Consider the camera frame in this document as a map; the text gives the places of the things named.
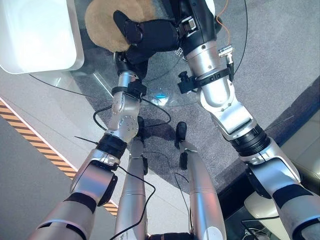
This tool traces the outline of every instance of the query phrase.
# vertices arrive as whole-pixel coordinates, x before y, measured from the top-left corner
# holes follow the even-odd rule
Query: metal connector
[[[232,47],[231,44],[229,44],[218,50],[218,56],[220,58],[225,57],[226,64],[232,64],[234,62],[233,56],[232,56],[233,51],[234,51],[234,48]]]

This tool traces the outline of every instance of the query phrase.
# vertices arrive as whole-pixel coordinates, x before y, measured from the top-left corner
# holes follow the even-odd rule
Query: brown plush toy
[[[153,0],[93,0],[85,13],[86,29],[96,45],[110,52],[126,51],[130,46],[114,22],[116,10],[136,22],[156,19]]]

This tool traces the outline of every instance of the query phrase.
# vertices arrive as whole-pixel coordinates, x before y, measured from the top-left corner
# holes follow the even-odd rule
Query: black strap
[[[125,92],[141,101],[141,97],[144,97],[147,94],[147,87],[143,85],[139,80],[136,80],[129,82],[128,87],[116,86],[112,88],[111,94],[112,96],[114,96],[118,92]]]
[[[230,74],[230,69],[229,68],[225,68],[225,69],[223,69],[221,71],[216,72],[215,74],[213,74],[213,75],[211,75],[209,77],[206,77],[206,78],[201,79],[201,80],[196,80],[195,81],[195,87],[199,88],[199,87],[202,87],[204,85],[210,84],[210,83],[212,83],[214,81],[222,79],[225,76],[228,76],[229,74]]]
[[[155,234],[149,237],[149,240],[192,240],[194,236],[187,232],[171,232]]]
[[[71,225],[71,224],[67,224],[65,227],[66,227],[67,229],[70,229],[70,230],[76,232],[77,234],[79,234],[80,237],[81,237],[83,240],[87,240],[86,235],[85,235],[79,228],[77,228],[76,226],[73,226],[73,225]]]
[[[319,219],[318,218],[311,219],[311,220],[306,221],[306,222],[300,224],[299,226],[297,226],[292,233],[292,239],[293,240],[305,240],[305,238],[302,236],[302,231],[313,224],[320,224]]]
[[[127,143],[111,134],[104,134],[96,149],[120,159],[127,148]]]
[[[305,195],[312,196],[312,193],[300,185],[292,184],[278,189],[272,196],[278,207],[282,208],[289,200]]]
[[[64,200],[64,202],[68,201],[86,205],[91,210],[92,214],[95,212],[97,206],[96,201],[92,197],[80,192],[72,193],[66,200]]]

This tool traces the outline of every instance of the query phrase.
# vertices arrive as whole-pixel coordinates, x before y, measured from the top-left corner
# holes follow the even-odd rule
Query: orange cable
[[[230,44],[230,32],[229,32],[228,28],[227,28],[222,22],[219,21],[219,17],[220,17],[220,15],[223,14],[223,12],[227,9],[228,2],[229,2],[229,0],[226,0],[226,1],[225,1],[224,8],[223,8],[222,11],[219,12],[219,14],[216,16],[216,21],[226,30],[226,33],[228,34],[228,44],[227,44],[227,45]]]

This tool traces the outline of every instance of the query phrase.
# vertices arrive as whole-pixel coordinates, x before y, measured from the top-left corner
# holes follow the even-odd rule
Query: hazard tape
[[[55,150],[43,137],[24,121],[3,99],[0,98],[0,116],[3,117],[18,133],[42,153],[52,164],[64,172],[71,180],[77,171],[57,150]],[[118,206],[108,202],[103,207],[113,216],[118,214]]]

